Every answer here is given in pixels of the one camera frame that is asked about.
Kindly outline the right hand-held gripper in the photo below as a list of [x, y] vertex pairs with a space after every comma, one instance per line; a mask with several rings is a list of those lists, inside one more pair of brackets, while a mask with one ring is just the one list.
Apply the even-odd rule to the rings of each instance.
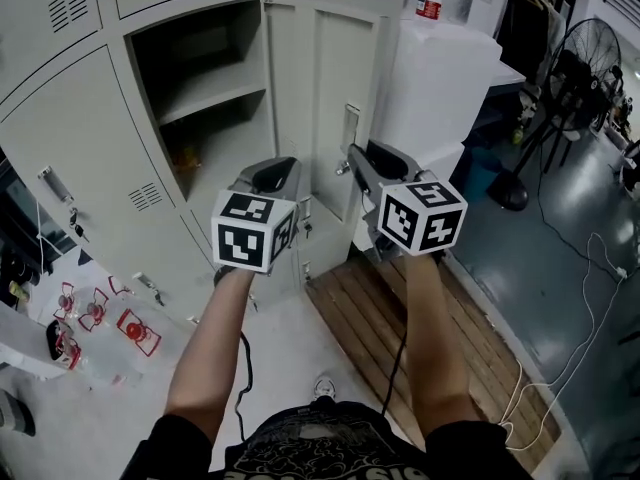
[[[451, 183], [436, 180], [412, 157], [373, 139], [368, 142], [368, 156], [351, 144], [348, 164], [363, 194], [381, 194], [364, 215], [381, 261], [431, 254], [456, 244], [468, 204]], [[381, 184], [393, 185], [382, 188]]]

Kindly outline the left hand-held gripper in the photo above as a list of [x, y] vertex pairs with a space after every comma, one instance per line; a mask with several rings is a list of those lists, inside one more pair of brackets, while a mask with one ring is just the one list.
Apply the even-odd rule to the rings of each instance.
[[219, 193], [211, 216], [215, 263], [259, 274], [271, 271], [296, 234], [299, 207], [293, 201], [301, 172], [295, 157], [263, 160], [240, 172], [233, 191]]

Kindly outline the person's right forearm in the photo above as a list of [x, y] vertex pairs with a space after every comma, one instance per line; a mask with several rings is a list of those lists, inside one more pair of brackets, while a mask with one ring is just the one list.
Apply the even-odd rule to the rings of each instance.
[[406, 256], [406, 366], [412, 411], [425, 440], [437, 429], [479, 416], [449, 314], [438, 265], [430, 255]]

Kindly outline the person's left forearm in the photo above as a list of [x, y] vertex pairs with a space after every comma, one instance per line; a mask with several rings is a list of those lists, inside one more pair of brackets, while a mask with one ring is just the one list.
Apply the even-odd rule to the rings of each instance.
[[254, 278], [234, 269], [215, 286], [174, 371], [165, 412], [214, 441], [234, 384], [243, 319]]

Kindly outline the white foam box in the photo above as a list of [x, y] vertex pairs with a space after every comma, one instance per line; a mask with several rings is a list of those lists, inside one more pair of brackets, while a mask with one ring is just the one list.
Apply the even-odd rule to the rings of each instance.
[[454, 172], [462, 154], [462, 143], [450, 143], [410, 154], [422, 170], [432, 172], [438, 179], [448, 180]]
[[376, 138], [411, 154], [463, 142], [501, 53], [477, 30], [402, 20]]

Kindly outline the orange snack bag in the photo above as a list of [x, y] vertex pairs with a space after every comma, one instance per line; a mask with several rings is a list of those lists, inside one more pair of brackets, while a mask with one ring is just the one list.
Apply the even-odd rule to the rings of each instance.
[[170, 159], [178, 173], [195, 171], [202, 165], [199, 151], [194, 145], [178, 145], [171, 148]]

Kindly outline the teal bin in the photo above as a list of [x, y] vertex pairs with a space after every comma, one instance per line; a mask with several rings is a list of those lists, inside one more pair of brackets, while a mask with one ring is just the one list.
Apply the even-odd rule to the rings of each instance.
[[469, 170], [466, 194], [470, 201], [481, 199], [498, 175], [504, 170], [500, 159], [490, 150], [473, 148], [471, 150], [471, 167]]

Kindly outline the black floor fan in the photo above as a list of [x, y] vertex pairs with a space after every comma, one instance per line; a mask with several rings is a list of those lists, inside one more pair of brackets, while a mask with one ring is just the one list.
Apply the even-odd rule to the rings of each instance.
[[524, 139], [524, 153], [516, 167], [501, 172], [490, 185], [492, 200], [511, 211], [526, 208], [529, 193], [521, 171], [533, 153], [552, 139], [543, 169], [547, 172], [563, 139], [578, 138], [605, 115], [621, 78], [620, 67], [619, 40], [605, 21], [589, 18], [569, 29], [551, 57], [542, 84], [542, 122]]

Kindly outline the wooden slat platform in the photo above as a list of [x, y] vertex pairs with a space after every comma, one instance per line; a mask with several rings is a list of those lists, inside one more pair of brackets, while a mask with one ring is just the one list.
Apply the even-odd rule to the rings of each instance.
[[430, 480], [532, 480], [507, 445], [507, 431], [486, 418], [469, 392], [469, 371], [450, 313], [453, 298], [429, 255], [403, 258], [404, 308], [374, 319], [391, 304], [376, 270], [347, 262], [307, 283], [306, 290], [339, 344], [380, 393], [391, 390], [397, 423], [422, 441], [417, 453]]

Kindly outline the clear jug bright red cap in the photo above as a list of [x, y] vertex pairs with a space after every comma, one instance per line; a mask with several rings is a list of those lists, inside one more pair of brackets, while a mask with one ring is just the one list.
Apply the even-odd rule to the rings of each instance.
[[156, 352], [162, 337], [146, 325], [130, 308], [116, 322], [117, 329], [131, 341], [147, 358]]

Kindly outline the black framed glass window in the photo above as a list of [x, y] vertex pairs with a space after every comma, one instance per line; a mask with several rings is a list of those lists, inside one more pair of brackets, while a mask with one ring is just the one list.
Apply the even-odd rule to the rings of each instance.
[[[41, 275], [51, 274], [53, 262], [72, 246], [0, 148], [0, 249], [12, 249]], [[9, 285], [0, 284], [0, 292], [8, 293]]]

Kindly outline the black tumbler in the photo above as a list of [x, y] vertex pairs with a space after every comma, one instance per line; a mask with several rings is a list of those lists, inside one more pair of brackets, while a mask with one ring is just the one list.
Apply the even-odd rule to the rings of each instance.
[[22, 286], [29, 283], [37, 286], [40, 273], [25, 263], [19, 255], [8, 247], [0, 249], [0, 284], [15, 282]]

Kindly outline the small cream fan heater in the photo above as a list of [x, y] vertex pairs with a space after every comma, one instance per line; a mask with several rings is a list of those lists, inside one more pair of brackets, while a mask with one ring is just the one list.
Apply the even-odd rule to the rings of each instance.
[[46, 341], [51, 359], [59, 362], [65, 354], [62, 323], [54, 319], [46, 328]]

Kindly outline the person's black printed T-shirt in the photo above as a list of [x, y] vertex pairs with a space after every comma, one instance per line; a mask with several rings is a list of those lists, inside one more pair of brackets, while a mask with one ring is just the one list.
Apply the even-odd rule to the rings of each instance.
[[210, 468], [212, 445], [186, 419], [165, 415], [140, 442], [120, 480], [532, 480], [505, 446], [505, 430], [464, 421], [434, 431], [423, 448], [356, 402], [335, 411], [281, 411]]

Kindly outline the grey woven basket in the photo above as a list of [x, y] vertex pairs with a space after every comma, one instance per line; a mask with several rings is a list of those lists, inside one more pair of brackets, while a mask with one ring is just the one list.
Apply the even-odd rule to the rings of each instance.
[[0, 389], [0, 428], [30, 437], [36, 435], [36, 426], [29, 408], [4, 389]]

